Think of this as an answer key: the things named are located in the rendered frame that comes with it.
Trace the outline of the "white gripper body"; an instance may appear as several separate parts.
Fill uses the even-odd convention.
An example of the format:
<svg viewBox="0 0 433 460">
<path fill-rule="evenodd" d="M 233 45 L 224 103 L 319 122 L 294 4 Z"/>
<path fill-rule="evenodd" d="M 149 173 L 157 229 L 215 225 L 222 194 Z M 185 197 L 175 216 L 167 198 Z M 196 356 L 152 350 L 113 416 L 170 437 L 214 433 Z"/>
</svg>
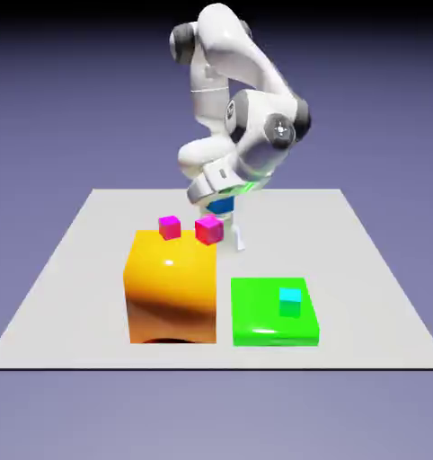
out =
<svg viewBox="0 0 433 460">
<path fill-rule="evenodd" d="M 190 184 L 187 196 L 191 204 L 207 207 L 211 202 L 224 199 L 233 194 L 239 186 L 235 177 L 223 178 L 215 174 L 199 174 Z"/>
</svg>

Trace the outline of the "small blue cube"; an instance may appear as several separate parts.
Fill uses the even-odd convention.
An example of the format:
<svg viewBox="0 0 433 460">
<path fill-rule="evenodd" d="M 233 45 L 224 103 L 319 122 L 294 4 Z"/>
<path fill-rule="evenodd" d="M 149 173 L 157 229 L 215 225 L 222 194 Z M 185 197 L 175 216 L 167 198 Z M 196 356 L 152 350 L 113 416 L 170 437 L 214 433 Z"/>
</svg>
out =
<svg viewBox="0 0 433 460">
<path fill-rule="evenodd" d="M 215 215 L 232 213 L 234 211 L 234 196 L 210 202 L 207 205 L 207 210 Z"/>
</svg>

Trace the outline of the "small pink cube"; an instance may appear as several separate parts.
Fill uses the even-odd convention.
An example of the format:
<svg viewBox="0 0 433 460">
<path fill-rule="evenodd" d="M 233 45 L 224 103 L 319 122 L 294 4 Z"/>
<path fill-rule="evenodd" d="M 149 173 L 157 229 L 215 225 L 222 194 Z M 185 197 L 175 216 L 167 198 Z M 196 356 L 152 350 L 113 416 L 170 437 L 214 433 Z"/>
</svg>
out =
<svg viewBox="0 0 433 460">
<path fill-rule="evenodd" d="M 165 240 L 181 237 L 181 221 L 177 216 L 166 216 L 158 219 L 159 234 Z"/>
<path fill-rule="evenodd" d="M 224 239 L 224 223 L 214 215 L 205 215 L 195 221 L 195 237 L 205 245 Z"/>
</svg>

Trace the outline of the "small cyan cube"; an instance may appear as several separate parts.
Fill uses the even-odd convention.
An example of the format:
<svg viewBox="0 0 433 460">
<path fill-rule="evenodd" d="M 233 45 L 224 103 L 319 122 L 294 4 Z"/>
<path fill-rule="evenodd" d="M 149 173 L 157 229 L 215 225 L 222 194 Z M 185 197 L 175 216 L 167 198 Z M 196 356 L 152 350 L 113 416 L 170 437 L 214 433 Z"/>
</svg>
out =
<svg viewBox="0 0 433 460">
<path fill-rule="evenodd" d="M 279 289 L 279 315 L 298 318 L 301 314 L 302 291 L 299 288 Z"/>
</svg>

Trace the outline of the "large green box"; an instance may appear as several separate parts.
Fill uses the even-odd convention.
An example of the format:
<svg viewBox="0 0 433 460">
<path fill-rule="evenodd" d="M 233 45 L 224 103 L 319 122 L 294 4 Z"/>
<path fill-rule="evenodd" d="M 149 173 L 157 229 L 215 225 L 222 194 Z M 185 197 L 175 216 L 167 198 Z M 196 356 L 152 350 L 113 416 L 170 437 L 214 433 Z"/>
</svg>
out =
<svg viewBox="0 0 433 460">
<path fill-rule="evenodd" d="M 298 318 L 279 315 L 279 289 L 302 291 Z M 231 279 L 233 344 L 238 347 L 313 347 L 320 326 L 303 278 Z"/>
</svg>

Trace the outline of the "large orange box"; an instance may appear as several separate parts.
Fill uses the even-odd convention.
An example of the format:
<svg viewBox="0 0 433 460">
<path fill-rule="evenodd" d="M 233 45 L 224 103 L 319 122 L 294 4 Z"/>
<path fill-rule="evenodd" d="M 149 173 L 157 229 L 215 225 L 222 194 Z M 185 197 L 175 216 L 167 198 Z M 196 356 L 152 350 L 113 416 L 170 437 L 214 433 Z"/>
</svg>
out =
<svg viewBox="0 0 433 460">
<path fill-rule="evenodd" d="M 136 232 L 123 272 L 132 343 L 217 341 L 217 247 Z"/>
</svg>

